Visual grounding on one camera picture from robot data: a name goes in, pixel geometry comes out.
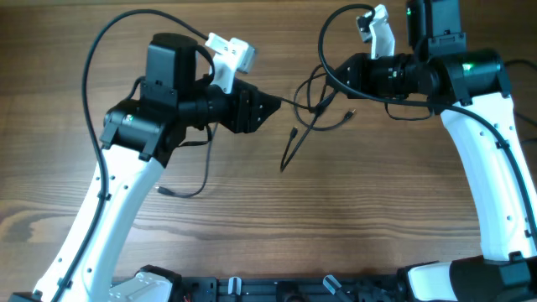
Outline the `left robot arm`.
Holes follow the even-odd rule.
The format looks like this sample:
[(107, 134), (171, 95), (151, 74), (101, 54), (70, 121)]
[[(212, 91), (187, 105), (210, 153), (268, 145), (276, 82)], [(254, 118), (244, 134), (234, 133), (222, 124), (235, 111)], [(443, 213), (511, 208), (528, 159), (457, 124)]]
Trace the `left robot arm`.
[(128, 98), (104, 118), (93, 181), (54, 262), (30, 292), (14, 301), (187, 301), (177, 273), (145, 266), (112, 283), (117, 260), (145, 197), (187, 128), (217, 122), (233, 133), (252, 133), (280, 107), (280, 99), (236, 78), (257, 52), (240, 39), (209, 34), (204, 44), (156, 34), (146, 71)]

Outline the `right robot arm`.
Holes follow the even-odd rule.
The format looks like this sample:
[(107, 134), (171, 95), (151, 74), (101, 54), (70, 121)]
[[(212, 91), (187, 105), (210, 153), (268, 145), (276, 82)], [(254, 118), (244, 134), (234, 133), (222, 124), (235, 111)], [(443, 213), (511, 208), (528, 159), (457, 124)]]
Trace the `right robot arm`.
[(358, 300), (527, 301), (536, 296), (536, 191), (518, 138), (506, 63), (492, 49), (470, 51), (456, 1), (406, 4), (411, 52), (396, 54), (384, 6), (356, 20), (372, 48), (327, 83), (350, 98), (410, 107), (413, 95), (439, 116), (456, 145), (479, 222), (476, 257), (414, 264), (368, 278)]

